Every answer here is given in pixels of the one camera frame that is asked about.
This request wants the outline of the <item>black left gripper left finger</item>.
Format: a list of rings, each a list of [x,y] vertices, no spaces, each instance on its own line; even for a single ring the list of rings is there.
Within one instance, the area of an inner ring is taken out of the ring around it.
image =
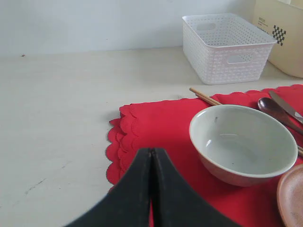
[[[68,227],[147,227],[151,153],[140,149],[127,172],[108,194]]]

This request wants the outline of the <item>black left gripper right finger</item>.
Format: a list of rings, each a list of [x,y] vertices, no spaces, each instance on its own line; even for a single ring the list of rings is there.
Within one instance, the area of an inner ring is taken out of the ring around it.
[[[184,180],[162,148],[151,149],[151,204],[155,227],[238,227]]]

